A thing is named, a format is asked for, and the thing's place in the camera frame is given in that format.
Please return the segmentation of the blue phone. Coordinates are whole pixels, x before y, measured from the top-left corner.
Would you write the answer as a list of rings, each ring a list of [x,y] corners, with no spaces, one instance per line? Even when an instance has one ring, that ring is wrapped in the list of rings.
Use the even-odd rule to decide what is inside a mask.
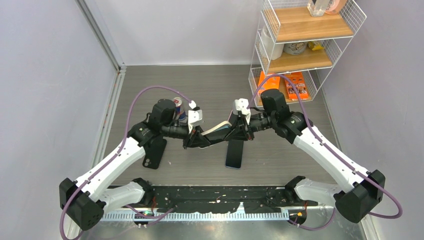
[[[244,141],[230,140],[227,146],[225,166],[231,169],[240,169],[243,159]]]

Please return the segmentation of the black phone case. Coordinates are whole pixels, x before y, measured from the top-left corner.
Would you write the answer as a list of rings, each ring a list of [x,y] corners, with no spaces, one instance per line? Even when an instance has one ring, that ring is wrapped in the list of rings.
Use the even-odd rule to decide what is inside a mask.
[[[144,146],[145,157],[143,167],[156,170],[159,168],[165,152],[167,140],[162,137],[155,137]]]

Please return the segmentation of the teal phone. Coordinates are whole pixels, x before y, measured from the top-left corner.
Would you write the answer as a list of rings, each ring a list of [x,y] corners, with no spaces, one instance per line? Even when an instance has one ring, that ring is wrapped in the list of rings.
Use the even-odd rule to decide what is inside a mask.
[[[223,142],[225,140],[225,137],[231,132],[231,127],[226,124],[223,125],[221,127],[219,127],[218,129],[209,132],[207,134],[205,134],[205,137],[208,139],[208,141],[214,145],[220,142]]]

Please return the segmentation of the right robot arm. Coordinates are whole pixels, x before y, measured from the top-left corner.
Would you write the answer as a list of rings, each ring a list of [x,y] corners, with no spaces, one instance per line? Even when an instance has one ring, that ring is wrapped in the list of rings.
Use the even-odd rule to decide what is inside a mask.
[[[306,113],[291,111],[283,93],[277,89],[261,94],[263,111],[252,114],[249,101],[233,101],[231,128],[241,131],[241,140],[255,132],[272,129],[312,157],[335,180],[334,184],[297,176],[285,185],[285,198],[291,205],[314,201],[334,207],[346,220],[359,223],[383,198],[386,177],[379,170],[368,171],[329,142],[307,118]]]

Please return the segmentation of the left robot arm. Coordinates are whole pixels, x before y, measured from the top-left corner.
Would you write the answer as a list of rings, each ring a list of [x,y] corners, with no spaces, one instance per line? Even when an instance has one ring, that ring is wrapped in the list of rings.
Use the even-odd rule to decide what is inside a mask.
[[[154,197],[146,180],[136,178],[115,189],[109,186],[136,161],[161,159],[167,138],[188,142],[203,123],[203,112],[193,100],[189,107],[187,122],[177,125],[175,102],[160,99],[145,120],[129,128],[118,146],[97,165],[75,180],[65,178],[59,184],[60,221],[63,223],[69,217],[85,232],[104,214],[124,205],[138,203],[148,207]]]

